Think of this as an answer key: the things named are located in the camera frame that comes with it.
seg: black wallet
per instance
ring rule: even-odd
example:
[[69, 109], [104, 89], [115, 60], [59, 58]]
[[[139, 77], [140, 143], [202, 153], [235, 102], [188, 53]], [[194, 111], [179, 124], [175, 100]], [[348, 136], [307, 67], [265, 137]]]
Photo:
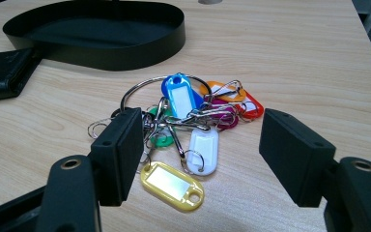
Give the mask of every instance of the black wallet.
[[33, 48], [0, 52], [0, 100], [19, 96], [41, 60]]

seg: table surface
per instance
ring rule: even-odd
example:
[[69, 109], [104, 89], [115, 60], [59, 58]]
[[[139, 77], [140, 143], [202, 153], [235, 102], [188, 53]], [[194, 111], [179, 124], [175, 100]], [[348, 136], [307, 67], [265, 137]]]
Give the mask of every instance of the table surface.
[[[49, 2], [0, 3], [0, 51], [14, 49], [2, 26]], [[161, 2], [185, 13], [186, 43], [172, 58], [128, 72], [42, 60], [18, 98], [0, 101], [0, 205], [44, 186], [55, 161], [88, 154], [88, 125], [118, 108], [131, 86], [178, 72], [240, 80], [264, 107], [295, 116], [334, 144], [336, 160], [371, 160], [371, 43], [351, 0]], [[145, 109], [160, 96], [151, 84], [128, 106]], [[217, 170], [200, 179], [206, 197], [199, 209], [175, 210], [137, 175], [128, 201], [100, 208], [103, 231], [325, 231], [326, 201], [299, 208], [259, 154], [262, 120], [220, 134]], [[180, 134], [184, 147], [189, 136]], [[181, 169], [174, 147], [153, 158]]]

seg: bunch of key tags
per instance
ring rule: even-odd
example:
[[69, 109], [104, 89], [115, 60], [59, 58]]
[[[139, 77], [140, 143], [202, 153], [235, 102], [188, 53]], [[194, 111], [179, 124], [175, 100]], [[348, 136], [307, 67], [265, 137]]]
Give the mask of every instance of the bunch of key tags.
[[[190, 80], [201, 83], [196, 91]], [[140, 161], [143, 187], [180, 211], [197, 209], [204, 200], [202, 185], [192, 175], [208, 176], [217, 166], [218, 133], [235, 127], [240, 120], [251, 122], [261, 117], [264, 107], [243, 88], [238, 80], [228, 83], [207, 81], [183, 73], [154, 77], [138, 83], [122, 98], [120, 109], [110, 118], [96, 121], [88, 127], [92, 138], [99, 128], [107, 127], [122, 110], [130, 95], [138, 89], [161, 81], [163, 97], [157, 106], [143, 111], [144, 152]], [[178, 139], [176, 127], [192, 130], [188, 150]], [[151, 153], [172, 144], [178, 149], [184, 171], [160, 161], [152, 161]]]

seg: wooden table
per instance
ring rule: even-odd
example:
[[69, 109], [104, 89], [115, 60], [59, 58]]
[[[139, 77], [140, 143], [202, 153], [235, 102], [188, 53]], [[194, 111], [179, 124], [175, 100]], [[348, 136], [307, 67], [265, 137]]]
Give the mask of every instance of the wooden table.
[[[5, 22], [49, 2], [0, 3], [0, 51], [14, 49]], [[0, 205], [44, 186], [56, 160], [88, 154], [88, 125], [118, 108], [131, 86], [178, 72], [238, 79], [264, 107], [292, 114], [333, 143], [336, 160], [371, 160], [371, 43], [351, 0], [161, 2], [185, 13], [186, 43], [172, 58], [129, 72], [43, 60], [18, 98], [0, 101]], [[158, 87], [139, 90], [128, 106], [157, 103]], [[326, 230], [326, 201], [299, 208], [264, 162], [261, 126], [262, 118], [220, 134], [218, 167], [201, 180], [206, 198], [198, 210], [175, 210], [136, 176], [127, 202], [100, 209], [103, 231]], [[184, 147], [189, 136], [180, 134]], [[174, 147], [154, 160], [181, 168]]]

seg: black oval tray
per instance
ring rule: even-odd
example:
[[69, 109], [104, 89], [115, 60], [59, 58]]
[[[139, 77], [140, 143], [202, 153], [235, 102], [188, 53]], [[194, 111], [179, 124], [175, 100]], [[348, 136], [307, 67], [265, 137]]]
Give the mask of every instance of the black oval tray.
[[186, 42], [185, 16], [172, 5], [131, 1], [66, 1], [20, 14], [3, 27], [16, 49], [44, 59], [107, 71], [145, 68]]

